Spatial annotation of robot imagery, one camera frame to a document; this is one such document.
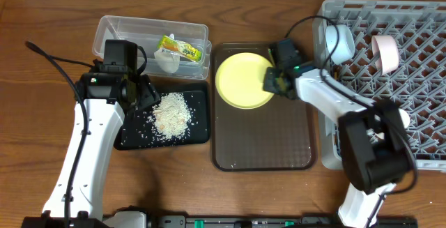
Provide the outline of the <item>yellow plate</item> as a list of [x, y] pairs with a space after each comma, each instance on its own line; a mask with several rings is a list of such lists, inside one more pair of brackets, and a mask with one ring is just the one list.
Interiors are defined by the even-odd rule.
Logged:
[[224, 102], [239, 109], [263, 106], [273, 97], [273, 93], [263, 90], [264, 76], [271, 67], [271, 62], [259, 54], [234, 54], [217, 69], [217, 92]]

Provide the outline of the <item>white tissue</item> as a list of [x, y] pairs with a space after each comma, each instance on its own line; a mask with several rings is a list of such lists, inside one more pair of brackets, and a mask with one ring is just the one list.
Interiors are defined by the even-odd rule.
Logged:
[[174, 34], [164, 37], [170, 39], [168, 43], [160, 43], [158, 49], [154, 52], [154, 57], [161, 69], [166, 73], [173, 74], [179, 69], [180, 54], [178, 47], [174, 44]]

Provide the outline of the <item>green orange snack wrapper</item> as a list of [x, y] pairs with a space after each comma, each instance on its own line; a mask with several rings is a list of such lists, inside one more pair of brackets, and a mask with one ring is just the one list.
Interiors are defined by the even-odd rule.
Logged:
[[200, 61], [202, 57], [202, 52], [193, 47], [191, 44], [180, 40], [174, 40], [173, 38], [166, 35], [163, 35], [163, 37], [157, 44], [157, 47], [169, 52], [173, 52], [174, 54], [189, 59], [193, 62]]

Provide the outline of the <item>light blue bowl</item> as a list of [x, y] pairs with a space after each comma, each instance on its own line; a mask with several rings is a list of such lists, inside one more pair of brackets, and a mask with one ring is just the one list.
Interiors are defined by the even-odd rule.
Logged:
[[327, 26], [325, 44], [328, 53], [332, 53], [331, 59], [336, 65], [352, 59], [355, 54], [353, 34], [345, 24]]

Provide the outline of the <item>pink-white rice bowl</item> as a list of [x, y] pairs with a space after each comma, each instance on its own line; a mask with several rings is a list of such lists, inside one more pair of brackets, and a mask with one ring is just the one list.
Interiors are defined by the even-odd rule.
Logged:
[[389, 35], [375, 35], [371, 38], [372, 53], [378, 56], [376, 67], [386, 75], [399, 66], [399, 50], [396, 40]]

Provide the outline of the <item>pale green cup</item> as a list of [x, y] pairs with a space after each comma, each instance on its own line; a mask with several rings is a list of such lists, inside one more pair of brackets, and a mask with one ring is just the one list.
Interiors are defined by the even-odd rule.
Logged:
[[[410, 116], [409, 116], [408, 112], [405, 111], [404, 109], [399, 108], [399, 113], [400, 113], [400, 117], [403, 122], [404, 128], [405, 129], [408, 128], [408, 126], [410, 125]], [[382, 132], [377, 133], [376, 136], [379, 139], [384, 139], [384, 134]]]

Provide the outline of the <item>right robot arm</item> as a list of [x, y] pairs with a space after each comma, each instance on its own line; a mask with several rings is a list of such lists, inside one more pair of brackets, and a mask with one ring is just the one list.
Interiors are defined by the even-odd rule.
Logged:
[[291, 39], [270, 44], [272, 67], [263, 89], [300, 99], [318, 109], [338, 129], [343, 170], [350, 182], [337, 215], [345, 227], [373, 227], [396, 184], [417, 166], [399, 107], [391, 100], [355, 95], [324, 69], [306, 65]]

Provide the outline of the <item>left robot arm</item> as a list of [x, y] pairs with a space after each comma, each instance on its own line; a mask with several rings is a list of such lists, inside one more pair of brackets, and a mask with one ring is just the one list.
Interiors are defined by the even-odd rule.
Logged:
[[103, 215], [105, 179], [111, 152], [125, 118], [160, 101], [137, 57], [143, 47], [128, 40], [107, 40], [104, 58], [95, 60], [77, 82], [32, 42], [26, 46], [45, 57], [72, 89], [75, 122], [65, 160], [52, 194], [38, 217], [25, 217], [23, 227], [149, 226], [144, 210], [129, 207], [110, 218]]

